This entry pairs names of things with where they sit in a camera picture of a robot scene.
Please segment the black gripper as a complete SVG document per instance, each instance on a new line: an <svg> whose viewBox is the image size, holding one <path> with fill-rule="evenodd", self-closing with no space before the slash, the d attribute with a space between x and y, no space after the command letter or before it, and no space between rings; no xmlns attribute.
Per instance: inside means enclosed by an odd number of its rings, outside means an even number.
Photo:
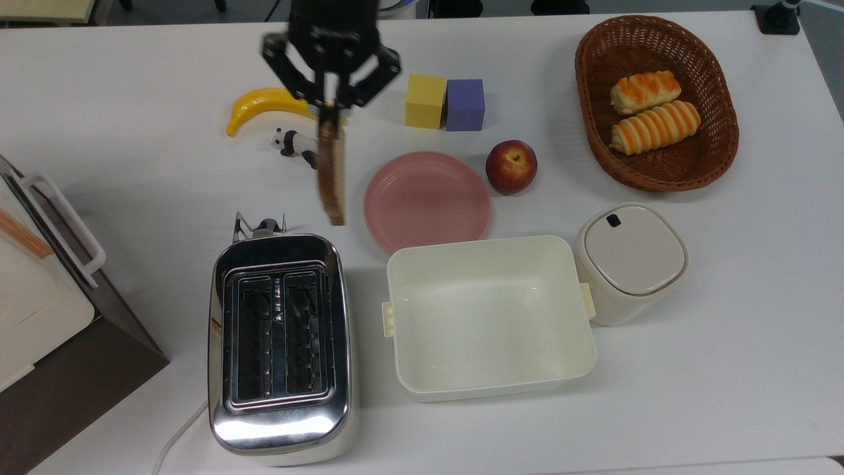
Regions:
<svg viewBox="0 0 844 475"><path fill-rule="evenodd" d="M399 53L380 46L378 6L378 1L293 1L287 34L263 36L263 59L293 97L313 106L328 104L325 72L343 72L338 73L338 108L364 108L403 69ZM313 70L313 79L292 62L291 45ZM352 72L370 57L377 65L353 84Z"/></svg>

